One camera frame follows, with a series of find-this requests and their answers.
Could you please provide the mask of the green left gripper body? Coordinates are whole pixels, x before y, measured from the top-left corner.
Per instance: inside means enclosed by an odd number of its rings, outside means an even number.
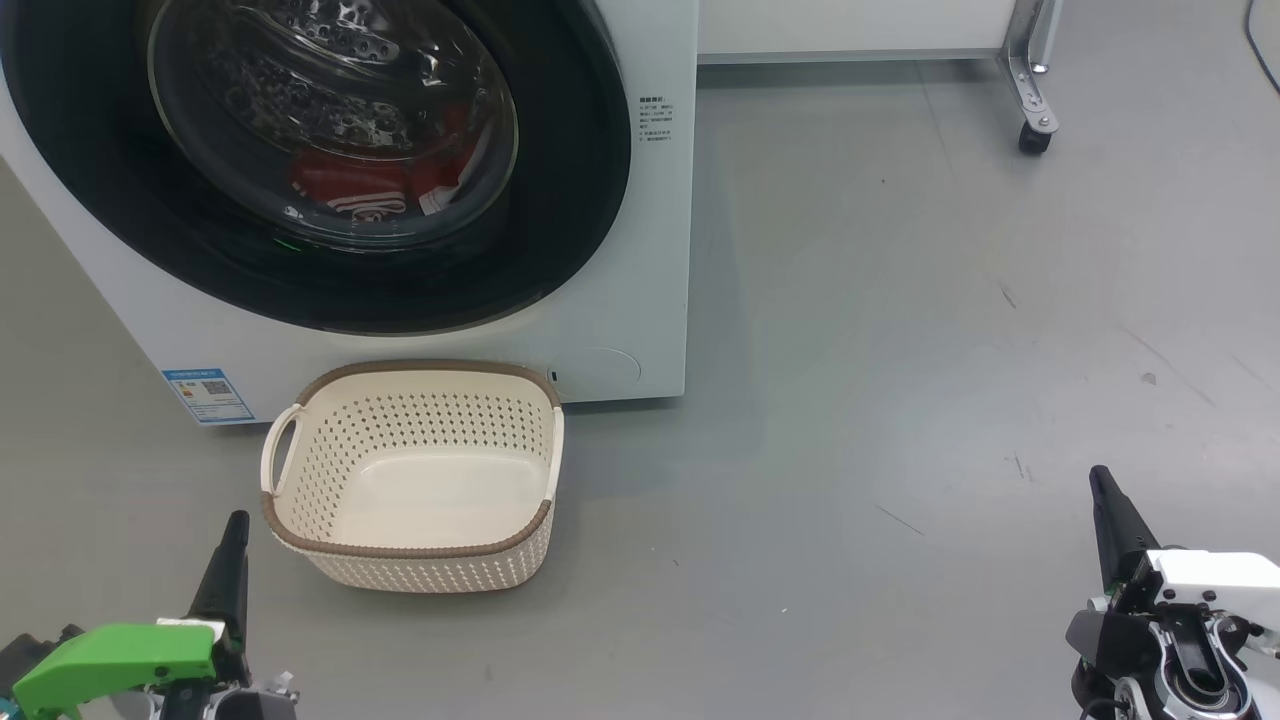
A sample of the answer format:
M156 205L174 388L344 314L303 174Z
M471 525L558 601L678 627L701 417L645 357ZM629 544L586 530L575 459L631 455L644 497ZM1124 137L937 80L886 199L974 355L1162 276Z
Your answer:
M134 694L146 719L294 719L291 680L253 684L223 621L109 624L63 641L18 678L12 716L79 719L83 705Z

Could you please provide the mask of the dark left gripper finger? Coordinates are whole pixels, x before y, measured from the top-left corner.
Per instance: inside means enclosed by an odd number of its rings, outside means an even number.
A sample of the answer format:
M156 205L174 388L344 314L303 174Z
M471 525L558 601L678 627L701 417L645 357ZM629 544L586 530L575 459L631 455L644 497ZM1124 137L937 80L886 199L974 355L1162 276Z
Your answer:
M244 652L247 632L250 523L243 510L228 518L188 611L188 619L221 623L221 638L237 655Z

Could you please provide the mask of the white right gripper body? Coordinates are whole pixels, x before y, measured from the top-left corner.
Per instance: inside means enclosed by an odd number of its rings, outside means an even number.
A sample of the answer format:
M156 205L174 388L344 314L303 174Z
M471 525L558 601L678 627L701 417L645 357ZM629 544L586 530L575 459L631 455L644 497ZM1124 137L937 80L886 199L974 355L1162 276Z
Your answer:
M1277 687L1243 651L1277 657L1279 570L1258 553L1149 550L1075 614L1071 693L1083 719L1275 719Z

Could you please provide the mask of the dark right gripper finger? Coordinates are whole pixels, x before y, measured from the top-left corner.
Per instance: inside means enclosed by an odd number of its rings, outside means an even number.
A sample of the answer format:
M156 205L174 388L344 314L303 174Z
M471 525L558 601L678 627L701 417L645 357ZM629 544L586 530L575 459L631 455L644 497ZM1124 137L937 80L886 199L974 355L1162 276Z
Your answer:
M1114 593L1132 580L1146 555L1162 544L1107 466L1094 465L1088 480L1102 587Z

